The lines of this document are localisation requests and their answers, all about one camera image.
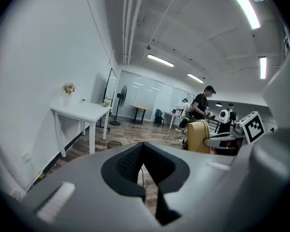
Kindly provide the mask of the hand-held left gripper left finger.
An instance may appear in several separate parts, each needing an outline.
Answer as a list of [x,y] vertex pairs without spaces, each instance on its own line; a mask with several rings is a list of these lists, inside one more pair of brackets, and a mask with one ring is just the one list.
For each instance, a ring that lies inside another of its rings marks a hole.
[[145,199],[145,188],[138,185],[138,174],[143,165],[143,143],[112,156],[104,162],[101,175],[115,192],[127,197]]

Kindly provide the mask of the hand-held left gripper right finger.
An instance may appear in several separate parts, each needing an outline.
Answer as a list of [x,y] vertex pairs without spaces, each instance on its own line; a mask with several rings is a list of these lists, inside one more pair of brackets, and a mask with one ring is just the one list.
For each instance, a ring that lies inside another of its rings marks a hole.
[[148,143],[142,146],[143,164],[158,187],[158,200],[155,218],[162,225],[167,225],[181,214],[172,210],[164,195],[178,192],[187,181],[190,168],[182,159]]

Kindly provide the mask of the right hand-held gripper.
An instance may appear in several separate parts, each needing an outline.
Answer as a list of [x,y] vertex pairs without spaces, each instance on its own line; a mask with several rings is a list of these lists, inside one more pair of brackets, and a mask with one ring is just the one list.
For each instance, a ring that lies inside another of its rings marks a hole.
[[215,149],[231,149],[228,143],[236,143],[238,139],[243,139],[244,144],[255,143],[265,133],[266,130],[259,113],[253,111],[231,126],[230,132],[215,134],[204,139],[203,144]]

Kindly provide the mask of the black round waste bin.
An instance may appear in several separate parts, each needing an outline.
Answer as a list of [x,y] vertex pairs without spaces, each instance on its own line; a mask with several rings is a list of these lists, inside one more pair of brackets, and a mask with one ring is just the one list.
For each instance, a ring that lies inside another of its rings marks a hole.
[[107,149],[115,148],[115,147],[118,147],[118,146],[122,146],[122,143],[119,142],[119,141],[113,140],[113,141],[109,141],[107,143]]

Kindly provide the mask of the pale yellow plastic cup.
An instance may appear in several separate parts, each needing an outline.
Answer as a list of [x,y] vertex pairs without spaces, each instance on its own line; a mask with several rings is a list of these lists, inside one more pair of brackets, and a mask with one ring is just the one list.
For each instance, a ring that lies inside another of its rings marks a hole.
[[210,138],[208,123],[205,120],[197,120],[189,123],[188,131],[188,151],[210,154],[210,147],[206,146],[204,139]]

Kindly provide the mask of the white round device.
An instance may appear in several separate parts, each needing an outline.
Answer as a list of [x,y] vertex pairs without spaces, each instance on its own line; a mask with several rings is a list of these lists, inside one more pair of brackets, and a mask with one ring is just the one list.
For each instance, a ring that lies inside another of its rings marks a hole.
[[226,109],[221,110],[218,121],[221,124],[227,124],[230,121],[230,111]]

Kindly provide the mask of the black chair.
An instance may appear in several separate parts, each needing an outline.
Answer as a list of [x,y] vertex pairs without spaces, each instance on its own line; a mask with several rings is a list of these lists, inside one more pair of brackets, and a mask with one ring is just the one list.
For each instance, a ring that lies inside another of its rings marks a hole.
[[154,116],[154,124],[157,124],[158,127],[162,125],[164,127],[164,118],[162,117],[162,111],[157,109]]

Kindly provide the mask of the small white table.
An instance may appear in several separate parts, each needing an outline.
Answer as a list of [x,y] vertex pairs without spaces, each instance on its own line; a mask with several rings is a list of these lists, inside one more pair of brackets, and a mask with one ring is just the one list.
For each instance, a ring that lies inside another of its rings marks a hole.
[[178,113],[172,113],[172,112],[163,112],[163,118],[164,122],[167,124],[169,129],[174,129],[175,127],[178,127],[180,124],[180,115]]

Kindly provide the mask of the ceiling strip light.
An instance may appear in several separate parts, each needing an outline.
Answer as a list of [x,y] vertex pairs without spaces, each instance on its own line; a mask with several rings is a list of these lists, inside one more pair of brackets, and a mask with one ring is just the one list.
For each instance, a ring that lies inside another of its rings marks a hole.
[[159,62],[159,63],[165,64],[165,65],[167,65],[167,66],[169,66],[169,67],[174,67],[174,64],[173,64],[173,63],[168,62],[168,61],[166,61],[166,60],[164,60],[164,59],[162,59],[162,58],[159,58],[159,57],[157,57],[157,56],[155,56],[155,55],[148,54],[147,57],[148,57],[149,59],[155,60],[155,61],[157,61],[157,62]]
[[192,75],[191,73],[188,73],[187,76],[190,77],[190,78],[192,78],[192,79],[194,79],[195,81],[197,81],[197,82],[199,82],[199,83],[201,83],[201,84],[204,83],[203,80],[201,80],[200,78],[198,78],[198,77]]
[[266,79],[267,76],[267,58],[260,57],[260,79]]
[[252,29],[259,28],[260,27],[259,20],[249,0],[237,0],[237,2],[244,11],[251,28]]

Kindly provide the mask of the round wooden table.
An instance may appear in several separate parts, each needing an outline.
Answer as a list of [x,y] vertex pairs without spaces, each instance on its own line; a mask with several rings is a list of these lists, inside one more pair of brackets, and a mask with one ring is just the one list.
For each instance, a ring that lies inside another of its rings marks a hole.
[[[150,111],[150,109],[149,108],[146,108],[146,107],[138,106],[138,105],[130,105],[130,106],[133,107],[133,108],[135,108],[135,115],[134,115],[134,118],[131,121],[133,123],[142,124],[143,123],[143,120],[144,120],[144,117],[145,117],[145,112],[146,111]],[[137,120],[137,114],[138,114],[138,111],[140,109],[143,111],[142,117],[141,117],[141,120]]]

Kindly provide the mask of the long white table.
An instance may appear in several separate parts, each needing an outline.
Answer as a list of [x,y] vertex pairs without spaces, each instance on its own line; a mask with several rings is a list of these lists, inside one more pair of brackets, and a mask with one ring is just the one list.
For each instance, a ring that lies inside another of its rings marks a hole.
[[55,112],[55,129],[56,136],[58,141],[58,146],[61,152],[62,157],[66,157],[65,146],[63,145],[62,140],[62,129],[61,122],[59,120],[59,116],[64,116],[67,118],[71,118],[74,120],[78,120],[82,122],[82,132],[86,133],[85,124],[89,124],[89,152],[90,154],[95,153],[95,131],[96,131],[96,123],[103,116],[104,127],[103,127],[103,140],[106,140],[107,135],[107,125],[109,120],[109,114],[111,111],[111,107],[104,107],[103,105],[90,103],[90,102],[80,102],[80,103],[71,103],[69,105],[61,105],[59,103],[54,103],[51,106],[51,110]]

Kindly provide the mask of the black standing fan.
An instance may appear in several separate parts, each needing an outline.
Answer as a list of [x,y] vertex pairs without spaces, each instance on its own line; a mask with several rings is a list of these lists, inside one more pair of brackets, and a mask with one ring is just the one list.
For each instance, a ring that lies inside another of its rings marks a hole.
[[113,121],[110,121],[110,125],[113,126],[119,126],[121,125],[121,123],[119,121],[117,121],[117,116],[118,116],[118,111],[120,107],[123,107],[124,103],[125,103],[125,99],[126,99],[126,95],[127,95],[127,86],[124,86],[121,90],[120,93],[117,94],[117,98],[118,98],[118,103],[117,103],[117,108],[116,108],[116,115],[115,115],[115,119]]

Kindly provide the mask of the black framed whiteboard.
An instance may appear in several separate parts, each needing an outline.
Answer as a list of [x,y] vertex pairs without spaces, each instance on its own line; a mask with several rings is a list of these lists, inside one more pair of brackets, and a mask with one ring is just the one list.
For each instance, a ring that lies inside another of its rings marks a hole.
[[111,68],[109,76],[108,76],[106,88],[104,90],[103,99],[102,99],[102,102],[104,99],[111,100],[110,107],[112,107],[116,85],[117,85],[117,76],[114,69]]

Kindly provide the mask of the large pink flower bouquet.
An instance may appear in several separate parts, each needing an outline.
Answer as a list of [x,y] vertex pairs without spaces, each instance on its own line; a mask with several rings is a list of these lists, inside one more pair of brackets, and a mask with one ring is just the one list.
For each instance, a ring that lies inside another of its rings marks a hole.
[[71,101],[72,93],[75,92],[76,86],[73,83],[66,83],[62,86],[64,91],[63,104],[68,105]]

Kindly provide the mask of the white ceiling pipes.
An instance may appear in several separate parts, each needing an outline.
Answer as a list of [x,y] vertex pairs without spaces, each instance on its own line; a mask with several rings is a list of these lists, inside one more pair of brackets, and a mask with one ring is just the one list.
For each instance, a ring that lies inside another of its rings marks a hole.
[[143,0],[124,0],[122,15],[123,64],[129,65],[132,47]]

